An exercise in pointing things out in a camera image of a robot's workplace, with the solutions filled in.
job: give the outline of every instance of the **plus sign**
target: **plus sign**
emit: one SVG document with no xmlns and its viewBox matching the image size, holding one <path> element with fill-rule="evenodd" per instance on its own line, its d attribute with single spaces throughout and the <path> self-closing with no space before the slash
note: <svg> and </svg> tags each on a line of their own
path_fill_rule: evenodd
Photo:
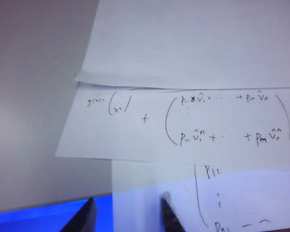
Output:
<svg viewBox="0 0 290 232">
<path fill-rule="evenodd" d="M 209 136 L 213 141 L 216 139 L 216 137 L 214 135 Z"/>
<path fill-rule="evenodd" d="M 250 136 L 251 135 L 247 133 L 247 135 L 245 135 L 244 137 L 247 138 L 248 141 L 250 141 L 250 139 L 249 139 Z"/>
<path fill-rule="evenodd" d="M 147 119 L 149 119 L 148 117 L 146 117 L 147 116 L 147 114 L 145 114 L 145 116 L 142 118 L 142 120 L 143 120 L 143 123 L 145 123 L 146 122 L 146 120 Z"/>
</svg>

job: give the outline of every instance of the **blue surface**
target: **blue surface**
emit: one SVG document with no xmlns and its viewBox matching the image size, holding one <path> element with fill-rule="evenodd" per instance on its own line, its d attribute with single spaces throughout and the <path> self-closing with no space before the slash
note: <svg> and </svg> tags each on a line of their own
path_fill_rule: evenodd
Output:
<svg viewBox="0 0 290 232">
<path fill-rule="evenodd" d="M 97 204 L 96 232 L 113 231 L 112 196 L 94 198 Z M 60 231 L 87 200 L 12 211 L 0 214 L 0 232 Z"/>
</svg>

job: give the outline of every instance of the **paper sheet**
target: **paper sheet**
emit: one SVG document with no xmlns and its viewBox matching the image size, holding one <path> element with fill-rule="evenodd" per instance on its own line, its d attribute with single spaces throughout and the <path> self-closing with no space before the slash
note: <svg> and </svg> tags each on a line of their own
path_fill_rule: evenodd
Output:
<svg viewBox="0 0 290 232">
<path fill-rule="evenodd" d="M 162 232 L 160 196 L 187 232 L 290 228 L 290 172 L 112 161 L 114 229 Z"/>
<path fill-rule="evenodd" d="M 100 0 L 79 81 L 290 87 L 290 1 Z"/>
<path fill-rule="evenodd" d="M 81 84 L 56 155 L 290 171 L 290 89 L 157 91 Z"/>
</svg>

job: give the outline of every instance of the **parenthesis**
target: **parenthesis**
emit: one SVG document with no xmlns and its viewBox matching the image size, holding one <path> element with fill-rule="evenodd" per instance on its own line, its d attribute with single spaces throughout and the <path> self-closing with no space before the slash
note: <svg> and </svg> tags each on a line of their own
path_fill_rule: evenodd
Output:
<svg viewBox="0 0 290 232">
<path fill-rule="evenodd" d="M 113 95 L 112 95 L 112 97 L 111 97 L 111 99 L 110 99 L 110 101 L 109 101 L 109 103 L 108 103 L 108 113 L 109 113 L 110 115 L 114 115 L 114 114 L 111 113 L 111 104 L 112 104 L 113 97 L 114 97 L 114 95 L 115 95 L 116 93 L 117 93 L 117 91 L 113 93 Z"/>
<path fill-rule="evenodd" d="M 167 121 L 168 121 L 168 115 L 169 115 L 169 111 L 170 111 L 170 109 L 171 109 L 171 106 L 173 105 L 173 103 L 174 103 L 174 101 L 175 101 L 176 99 L 177 99 L 177 98 L 174 98 L 173 101 L 171 102 L 171 104 L 170 104 L 170 106 L 169 106 L 169 109 L 168 109 L 168 112 L 166 113 L 166 117 L 165 117 L 165 132 L 166 132 L 167 136 L 169 137 L 169 139 L 171 140 L 171 142 L 172 142 L 173 144 L 175 144 L 175 145 L 177 145 L 177 143 L 175 143 L 175 142 L 173 141 L 173 139 L 171 139 L 171 137 L 170 137 L 170 135 L 169 135 L 169 133 L 168 133 Z"/>
</svg>

